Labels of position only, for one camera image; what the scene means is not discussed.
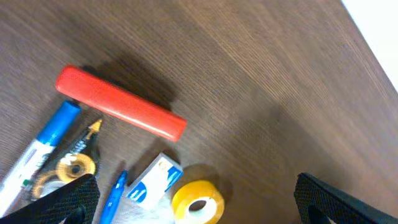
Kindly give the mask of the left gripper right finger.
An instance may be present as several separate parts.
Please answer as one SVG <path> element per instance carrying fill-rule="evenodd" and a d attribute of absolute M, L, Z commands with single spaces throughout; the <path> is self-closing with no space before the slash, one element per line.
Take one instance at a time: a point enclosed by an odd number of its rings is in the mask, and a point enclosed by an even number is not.
<path fill-rule="evenodd" d="M 390 216 L 321 181 L 309 173 L 298 175 L 294 198 L 302 223 L 397 223 Z"/>

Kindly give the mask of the red stapler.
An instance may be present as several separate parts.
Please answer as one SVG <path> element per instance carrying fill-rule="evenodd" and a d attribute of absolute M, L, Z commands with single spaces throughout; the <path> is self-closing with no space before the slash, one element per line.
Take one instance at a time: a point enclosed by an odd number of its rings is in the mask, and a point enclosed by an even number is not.
<path fill-rule="evenodd" d="M 63 68 L 55 87 L 70 98 L 173 142 L 187 125 L 176 114 L 73 65 Z"/>

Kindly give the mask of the yellow black correction tape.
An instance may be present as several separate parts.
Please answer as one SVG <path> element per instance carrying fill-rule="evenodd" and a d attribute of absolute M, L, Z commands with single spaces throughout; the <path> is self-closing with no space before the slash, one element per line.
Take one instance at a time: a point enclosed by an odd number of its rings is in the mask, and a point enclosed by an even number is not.
<path fill-rule="evenodd" d="M 96 142 L 102 123 L 97 119 L 62 151 L 50 155 L 28 183 L 24 198 L 35 201 L 85 174 L 97 175 L 100 150 Z"/>

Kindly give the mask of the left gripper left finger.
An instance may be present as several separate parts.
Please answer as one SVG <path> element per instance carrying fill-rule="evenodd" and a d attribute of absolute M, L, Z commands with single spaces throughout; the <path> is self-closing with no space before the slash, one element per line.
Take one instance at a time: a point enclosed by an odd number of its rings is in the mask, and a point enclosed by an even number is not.
<path fill-rule="evenodd" d="M 93 221 L 100 191 L 85 174 L 35 202 L 1 218 L 1 223 L 87 223 Z"/>

